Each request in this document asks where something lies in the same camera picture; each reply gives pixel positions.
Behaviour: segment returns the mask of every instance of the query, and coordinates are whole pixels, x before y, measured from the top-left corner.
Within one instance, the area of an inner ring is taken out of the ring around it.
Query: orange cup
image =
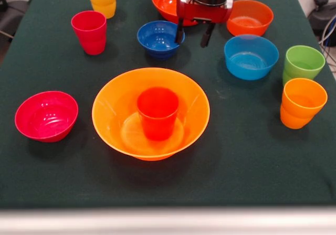
[[[226,25],[234,36],[262,36],[273,18],[273,11],[267,5],[254,0],[237,0],[233,3],[232,13]]]
[[[327,100],[327,92],[317,82],[291,79],[283,88],[280,119],[286,127],[300,129],[321,111]]]

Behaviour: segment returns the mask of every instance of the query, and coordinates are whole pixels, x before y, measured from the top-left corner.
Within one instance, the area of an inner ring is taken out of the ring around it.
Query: green cup
[[[283,85],[294,78],[314,79],[325,63],[324,55],[312,47],[296,45],[289,48],[282,74]]]

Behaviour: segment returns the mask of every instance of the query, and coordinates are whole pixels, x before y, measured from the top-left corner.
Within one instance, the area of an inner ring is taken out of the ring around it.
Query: large orange bowl
[[[165,141],[146,139],[137,115],[137,98],[150,87],[166,87],[178,96],[174,132]],[[193,144],[204,132],[209,115],[202,88],[186,75],[163,68],[136,69],[115,77],[100,90],[92,107],[93,125],[102,140],[146,161],[165,159]]]
[[[176,13],[176,0],[152,0],[152,2],[166,20],[176,24],[179,22]],[[196,24],[197,22],[192,22],[190,20],[183,21],[183,26],[193,26]]]

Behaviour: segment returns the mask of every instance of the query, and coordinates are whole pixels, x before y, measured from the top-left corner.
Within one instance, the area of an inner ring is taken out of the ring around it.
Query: blue bowl
[[[180,46],[175,43],[176,30],[177,25],[174,23],[153,21],[138,30],[138,41],[153,58],[168,59]]]
[[[224,47],[226,67],[234,76],[257,80],[266,76],[279,59],[277,47],[255,35],[231,38]]]

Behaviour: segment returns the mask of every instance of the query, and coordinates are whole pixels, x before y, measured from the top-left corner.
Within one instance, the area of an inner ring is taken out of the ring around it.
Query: table
[[[108,20],[107,47],[86,55],[71,17],[91,9],[88,0],[33,0],[0,67],[0,208],[143,206],[334,206],[336,204],[335,80],[328,66],[316,80],[329,101],[301,130],[279,119],[286,50],[318,48],[298,0],[258,0],[275,14],[265,37],[280,58],[259,81],[243,81],[226,69],[216,26],[207,48],[204,25],[185,28],[176,56],[157,61],[144,54],[137,30],[162,19],[151,0],[117,0]],[[91,109],[102,86],[141,67],[182,72],[206,92],[209,125],[190,148],[159,162],[144,162],[108,147],[93,128]],[[14,114],[29,96],[47,90],[71,94],[78,120],[64,140],[39,143],[15,129]]]

